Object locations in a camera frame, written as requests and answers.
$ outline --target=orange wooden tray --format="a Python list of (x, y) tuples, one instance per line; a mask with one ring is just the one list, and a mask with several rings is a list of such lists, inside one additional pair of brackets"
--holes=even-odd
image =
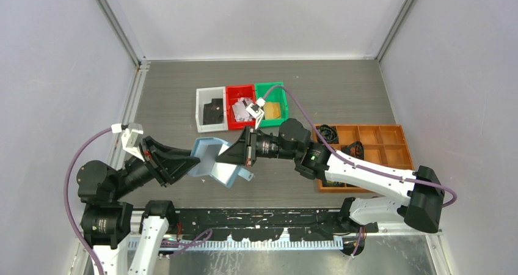
[[(334, 149), (340, 150), (355, 141), (360, 141), (363, 144), (365, 161), (398, 169), (414, 169), (401, 125), (328, 125), (337, 129), (338, 143), (330, 144)], [(316, 141), (314, 131), (312, 131), (312, 136)], [(321, 193), (371, 193), (371, 191), (356, 186), (324, 186), (321, 180), (317, 180), (317, 182), (318, 191)]]

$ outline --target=black object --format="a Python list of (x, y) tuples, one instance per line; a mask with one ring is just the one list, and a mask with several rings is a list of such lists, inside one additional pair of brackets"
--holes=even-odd
[[(339, 209), (330, 208), (177, 208), (181, 234), (191, 240), (212, 228), (211, 241), (278, 240), (284, 228), (290, 241), (332, 240), (334, 233), (349, 233), (338, 219)], [(367, 233), (377, 232), (368, 227)]]
[(170, 200), (150, 200), (146, 204), (142, 219), (140, 220), (140, 234), (142, 234), (143, 221), (149, 216), (159, 216), (160, 218), (167, 219), (169, 230), (174, 229), (178, 224), (178, 215), (173, 202)]
[(190, 150), (172, 148), (144, 138), (140, 149), (146, 159), (131, 157), (115, 170), (101, 161), (89, 161), (79, 170), (78, 196), (82, 202), (113, 202), (155, 179), (161, 186), (177, 182), (200, 162)]
[[(415, 172), (417, 180), (440, 184), (436, 173), (429, 167), (419, 166)], [(410, 227), (426, 233), (439, 231), (440, 213), (444, 201), (444, 191), (416, 183), (413, 191), (409, 191), (408, 207), (401, 206), (398, 214)]]
[(353, 142), (347, 147), (343, 147), (340, 151), (344, 154), (347, 154), (351, 157), (355, 157), (360, 160), (365, 159), (365, 150), (363, 149), (363, 144), (360, 141)]
[(325, 188), (344, 188), (345, 187), (345, 183), (338, 182), (338, 181), (326, 180), (326, 181), (322, 181), (322, 186), (325, 187)]
[[(337, 144), (338, 143), (338, 133), (337, 127), (329, 126), (326, 124), (322, 124), (317, 128), (318, 132), (322, 134), (322, 137), (326, 140), (328, 144)], [(320, 138), (316, 138), (316, 140), (323, 144)]]
[(311, 132), (293, 118), (279, 126), (279, 135), (265, 134), (251, 126), (245, 126), (239, 139), (216, 162), (252, 166), (257, 157), (293, 159), (295, 171), (309, 179), (325, 180), (327, 161), (331, 152), (325, 146), (311, 140)]
[(223, 123), (223, 98), (212, 99), (203, 105), (203, 125)]
[[(90, 246), (110, 245), (116, 249), (130, 233), (133, 206), (117, 200), (152, 179), (167, 186), (177, 182), (200, 162), (190, 150), (172, 148), (146, 137), (140, 142), (145, 161), (131, 157), (123, 169), (115, 170), (101, 161), (89, 161), (79, 170), (78, 196), (86, 203), (81, 227)], [(171, 201), (151, 201), (145, 215), (167, 218), (176, 227), (176, 214)]]
[(129, 203), (87, 204), (81, 218), (84, 239), (89, 246), (103, 245), (116, 249), (130, 234), (133, 206)]

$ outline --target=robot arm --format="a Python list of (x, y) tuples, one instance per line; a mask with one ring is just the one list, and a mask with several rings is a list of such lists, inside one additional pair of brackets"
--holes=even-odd
[[(384, 167), (337, 152), (343, 162), (322, 144), (311, 140), (311, 132), (296, 119), (279, 127), (279, 135), (264, 134), (249, 126), (238, 141), (220, 154), (217, 162), (253, 166), (258, 157), (290, 159), (295, 171), (309, 179), (330, 180), (361, 186), (382, 194), (378, 199), (346, 200), (343, 215), (353, 231), (371, 222), (404, 221), (417, 230), (436, 233), (439, 229), (444, 192), (405, 180), (423, 180), (440, 184), (435, 172), (424, 166), (418, 171)], [(397, 175), (401, 181), (384, 177)]]
[[(162, 186), (171, 185), (200, 159), (191, 156), (190, 150), (162, 145), (149, 136), (141, 138), (142, 127), (135, 123), (114, 125), (112, 131), (122, 133), (123, 149), (132, 157), (120, 170), (101, 161), (83, 165), (77, 174), (78, 196), (86, 203), (81, 220), (84, 238), (104, 262), (105, 274), (124, 274), (128, 270), (127, 238), (133, 206), (118, 200), (152, 179)], [(337, 153), (350, 160), (350, 164), (311, 141), (311, 132), (300, 122), (288, 119), (279, 127), (278, 136), (246, 126), (239, 139), (216, 157), (216, 162), (253, 166), (258, 157), (294, 160), (295, 171), (306, 178), (345, 182), (384, 195), (378, 199), (344, 201), (338, 218), (350, 232), (359, 232), (361, 226), (374, 222), (400, 220), (417, 230), (437, 232), (444, 192), (404, 182), (422, 179), (439, 184), (433, 170), (424, 166), (416, 172), (393, 169)], [(403, 182), (380, 176), (380, 172), (400, 176)], [(162, 238), (177, 222), (171, 201), (148, 203), (129, 274), (152, 273)]]

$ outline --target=cable connector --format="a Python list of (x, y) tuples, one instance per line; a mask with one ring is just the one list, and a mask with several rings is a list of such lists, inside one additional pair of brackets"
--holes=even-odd
[(112, 124), (112, 133), (121, 133), (122, 130), (122, 123)]
[(255, 129), (259, 128), (261, 121), (264, 119), (264, 104), (266, 104), (266, 101), (263, 98), (259, 98), (255, 103), (248, 105), (246, 108), (250, 116), (255, 119)]
[(124, 129), (124, 132), (120, 137), (122, 149), (132, 154), (133, 156), (139, 158), (140, 160), (145, 161), (144, 156), (142, 156), (140, 152), (140, 140), (142, 138), (142, 135), (144, 134), (144, 129), (142, 128), (142, 125), (131, 122), (128, 124), (126, 128), (124, 128), (124, 125), (121, 125), (121, 129)]

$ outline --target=gray floor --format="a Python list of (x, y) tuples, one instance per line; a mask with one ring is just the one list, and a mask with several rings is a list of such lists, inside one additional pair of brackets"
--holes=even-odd
[[(198, 134), (195, 90), (203, 87), (283, 81), (316, 123), (395, 123), (378, 63), (374, 60), (289, 60), (154, 62), (136, 122), (145, 135), (172, 147), (190, 149), (196, 138), (216, 136), (232, 143), (239, 131)], [(291, 99), (290, 116), (305, 120)], [(287, 160), (259, 159), (248, 182), (238, 178), (227, 189), (211, 178), (185, 176), (161, 188), (150, 182), (124, 200), (143, 207), (150, 199), (177, 207), (339, 207), (345, 194), (316, 191)]]

